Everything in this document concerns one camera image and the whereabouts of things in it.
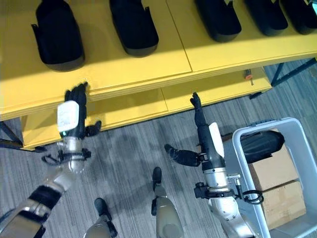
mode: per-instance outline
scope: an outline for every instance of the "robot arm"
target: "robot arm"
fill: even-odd
[[[209,200],[211,212],[220,220],[222,227],[229,238],[253,238],[257,234],[250,224],[241,216],[236,198],[243,199],[251,204],[260,204],[263,201],[261,192],[242,192],[239,182],[240,175],[227,175],[224,161],[224,149],[217,124],[206,123],[200,98],[193,94],[191,103],[195,107],[195,124],[197,126],[201,153],[176,150],[170,145],[165,145],[166,152],[179,164],[196,167],[202,164],[206,185],[197,183],[194,189],[196,198]],[[228,180],[234,179],[238,195],[229,187]],[[257,193],[256,199],[244,198],[244,195]]]
[[[66,111],[73,114],[61,115],[58,108],[58,127],[62,128],[59,131],[63,138],[62,142],[58,142],[58,160],[50,155],[42,158],[44,162],[53,166],[51,171],[29,198],[0,223],[0,238],[42,237],[45,232],[43,223],[63,193],[71,187],[77,175],[84,169],[91,153],[82,147],[82,139],[85,135],[97,134],[101,127],[101,122],[98,121],[95,125],[85,128],[86,86],[87,83],[80,84],[72,91],[66,92],[67,103],[59,107],[68,104],[70,107]]]

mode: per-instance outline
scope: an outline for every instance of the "plastic bin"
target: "plastic bin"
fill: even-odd
[[[239,129],[232,140],[224,143],[228,173],[241,175],[242,189],[255,189],[248,164],[240,143],[242,135],[277,128],[285,138],[285,145],[299,174],[307,213],[271,231],[268,230],[260,205],[250,205],[237,200],[240,212],[264,238],[301,238],[317,229],[317,166],[302,125],[297,119],[284,118]]]

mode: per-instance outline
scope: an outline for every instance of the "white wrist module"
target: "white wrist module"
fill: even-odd
[[[75,101],[67,101],[57,107],[57,128],[59,132],[74,129],[78,125],[79,105]]]
[[[224,149],[223,149],[223,143],[219,131],[218,124],[216,122],[209,125],[209,131],[211,134],[213,145],[216,149],[216,152],[224,158]]]

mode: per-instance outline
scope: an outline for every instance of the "yellow shelf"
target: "yellow shelf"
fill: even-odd
[[[104,99],[87,105],[86,125],[102,121],[102,130],[152,119],[192,108],[189,99],[197,91],[202,104],[210,104],[271,88],[262,68],[252,70],[254,85],[243,72],[223,74],[179,85]],[[21,117],[25,148],[60,140],[56,109]]]
[[[143,0],[151,9],[159,44],[154,54],[133,58],[121,46],[108,1],[72,0],[87,59],[81,69],[58,73],[41,62],[30,26],[36,23],[39,2],[4,0],[0,9],[6,23],[0,35],[0,120],[54,109],[66,89],[84,80],[90,84],[89,100],[95,102],[317,55],[316,33],[300,35],[289,24],[279,36],[264,36],[243,0],[234,1],[242,33],[224,44],[209,38],[193,0]]]
[[[1,120],[55,108],[62,102],[66,89],[84,80],[89,82],[91,100],[96,101],[100,94],[117,87],[130,88],[153,79],[191,72],[165,0],[143,0],[143,5],[150,7],[159,36],[157,50],[144,58],[125,53],[107,0],[69,1],[80,28],[86,62],[75,71],[53,72],[41,62],[31,28],[31,23],[37,23],[35,11],[39,2],[4,2]]]
[[[233,1],[242,32],[227,43],[209,37],[195,1],[167,0],[167,4],[193,71],[210,69],[227,73],[245,69],[246,65],[254,68],[317,55],[316,33],[301,35],[288,19],[289,26],[282,34],[265,36],[257,28],[244,0]]]
[[[271,88],[263,68],[252,69],[252,75],[253,85],[244,79],[243,71],[238,71],[163,87],[162,92],[168,111],[178,112],[192,108],[189,98],[193,92],[199,92],[202,104],[207,105]]]

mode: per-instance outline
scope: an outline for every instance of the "metal rod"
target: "metal rod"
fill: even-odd
[[[293,71],[289,72],[288,74],[284,75],[283,77],[281,77],[280,79],[276,80],[275,82],[272,81],[272,87],[275,87],[275,86],[285,82],[289,78],[295,76],[296,74],[299,74],[300,72],[304,71],[305,69],[311,67],[312,65],[314,65],[316,63],[317,63],[317,61],[316,61],[315,58],[307,61],[306,63],[302,64],[298,68],[296,68]]]
[[[22,141],[14,134],[14,132],[3,122],[0,121],[0,128],[7,134],[10,139],[16,143],[19,143],[23,147]]]
[[[35,153],[42,153],[47,151],[46,148],[42,146],[37,146],[34,148],[34,150],[24,150],[23,145],[21,145],[20,143],[17,143],[15,141],[10,141],[10,140],[3,140],[3,139],[0,139],[0,148],[22,150],[22,151],[35,152]]]
[[[284,63],[280,63],[278,65],[277,70],[276,70],[275,75],[274,75],[274,78],[273,78],[273,80],[271,82],[271,85],[273,85],[276,82],[276,80],[278,79],[279,74],[281,73],[281,71],[283,69],[283,66],[284,66]]]

